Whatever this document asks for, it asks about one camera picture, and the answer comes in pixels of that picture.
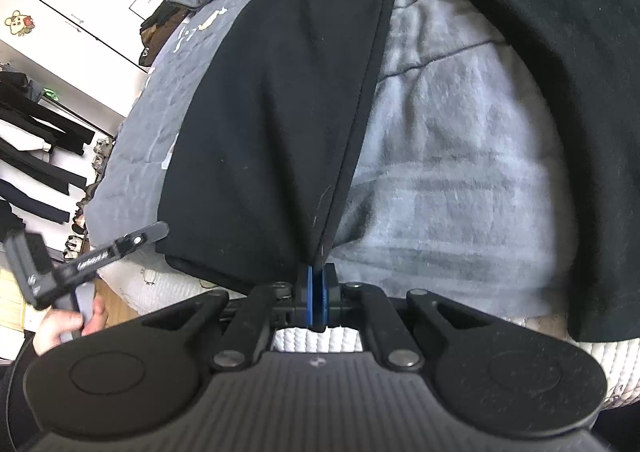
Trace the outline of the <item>person's left hand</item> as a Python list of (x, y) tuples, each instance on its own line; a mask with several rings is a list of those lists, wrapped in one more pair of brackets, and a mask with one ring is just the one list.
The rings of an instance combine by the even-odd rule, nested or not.
[(108, 319), (105, 301), (96, 295), (92, 304), (92, 316), (88, 322), (80, 313), (66, 310), (50, 309), (35, 332), (32, 339), (37, 356), (46, 354), (62, 344), (62, 335), (72, 331), (80, 331), (81, 336), (88, 336), (105, 328)]

